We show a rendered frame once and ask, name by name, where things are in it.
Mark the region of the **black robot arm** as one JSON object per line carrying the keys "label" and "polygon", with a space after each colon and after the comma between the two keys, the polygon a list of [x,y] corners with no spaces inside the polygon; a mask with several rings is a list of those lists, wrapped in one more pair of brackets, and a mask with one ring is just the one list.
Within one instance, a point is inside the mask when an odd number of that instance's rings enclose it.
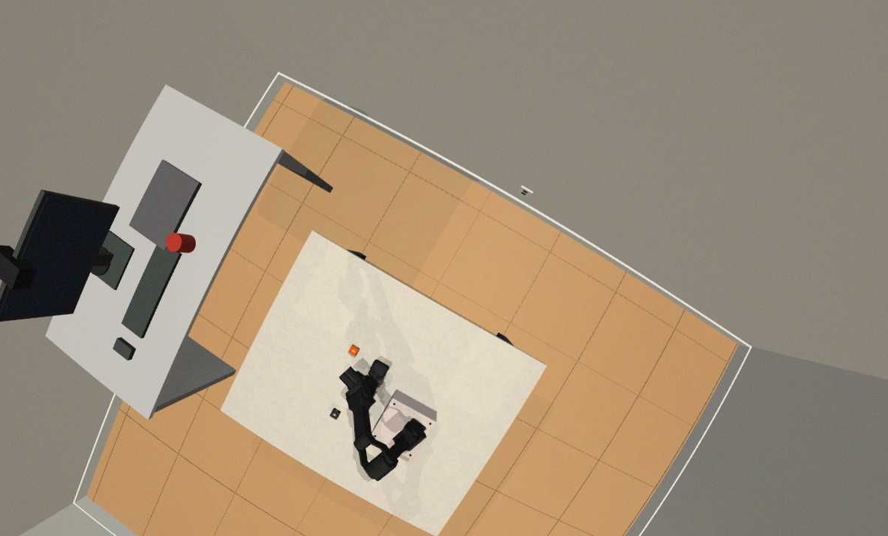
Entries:
{"label": "black robot arm", "polygon": [[[355,438],[353,444],[359,452],[361,465],[363,470],[368,473],[370,479],[379,481],[379,479],[382,479],[387,473],[396,468],[398,458],[403,451],[411,451],[413,447],[417,447],[419,442],[422,442],[427,436],[424,434],[426,427],[419,423],[419,421],[416,421],[416,418],[414,420],[411,418],[411,421],[405,425],[405,428],[398,435],[394,435],[393,440],[395,444],[392,448],[388,448],[385,442],[375,440],[374,435],[371,434],[369,416],[370,405],[376,403],[376,400],[372,397],[374,387],[370,383],[363,382],[363,379],[366,380],[369,377],[368,374],[361,374],[360,371],[354,371],[351,367],[346,369],[344,374],[339,376],[339,379],[344,381],[345,386],[349,389],[345,393],[346,403],[348,403],[348,409],[353,412]],[[376,455],[374,460],[368,462],[366,448],[370,444],[378,447],[382,452]]]}

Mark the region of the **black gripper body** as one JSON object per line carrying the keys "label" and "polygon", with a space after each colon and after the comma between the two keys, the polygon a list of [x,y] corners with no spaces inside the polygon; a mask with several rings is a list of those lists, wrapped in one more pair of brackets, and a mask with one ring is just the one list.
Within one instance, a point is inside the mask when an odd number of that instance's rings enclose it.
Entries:
{"label": "black gripper body", "polygon": [[385,377],[387,370],[389,370],[389,366],[381,360],[374,360],[374,362],[370,366],[369,379],[363,379],[364,383],[370,383],[374,387],[374,392],[377,390],[377,387],[380,385],[378,379],[381,376]]}

